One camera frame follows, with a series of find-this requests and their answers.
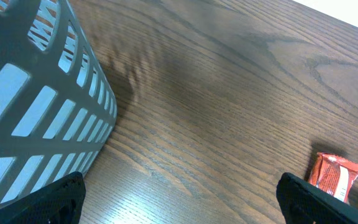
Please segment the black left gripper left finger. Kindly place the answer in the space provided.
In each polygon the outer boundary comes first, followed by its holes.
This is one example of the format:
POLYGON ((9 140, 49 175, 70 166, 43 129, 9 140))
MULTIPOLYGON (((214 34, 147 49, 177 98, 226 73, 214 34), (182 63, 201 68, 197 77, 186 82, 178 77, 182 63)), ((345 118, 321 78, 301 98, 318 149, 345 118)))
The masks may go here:
POLYGON ((85 195, 76 171, 0 209, 0 223, 78 223, 85 195))

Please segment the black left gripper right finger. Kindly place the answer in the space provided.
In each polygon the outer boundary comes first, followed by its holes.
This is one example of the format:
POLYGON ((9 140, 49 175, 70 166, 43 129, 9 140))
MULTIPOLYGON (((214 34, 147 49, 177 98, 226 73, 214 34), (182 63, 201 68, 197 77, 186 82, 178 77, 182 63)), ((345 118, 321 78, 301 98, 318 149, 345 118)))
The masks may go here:
POLYGON ((276 197, 286 223, 358 224, 358 209, 285 172, 276 197))

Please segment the red white snack bar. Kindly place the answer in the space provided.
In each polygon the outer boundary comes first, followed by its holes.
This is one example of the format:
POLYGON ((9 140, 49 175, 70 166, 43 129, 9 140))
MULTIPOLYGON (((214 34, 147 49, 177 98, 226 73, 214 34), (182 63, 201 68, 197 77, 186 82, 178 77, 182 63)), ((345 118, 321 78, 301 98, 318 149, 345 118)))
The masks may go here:
POLYGON ((357 177, 357 163, 335 154, 318 152, 308 182, 347 203, 350 189, 357 177))

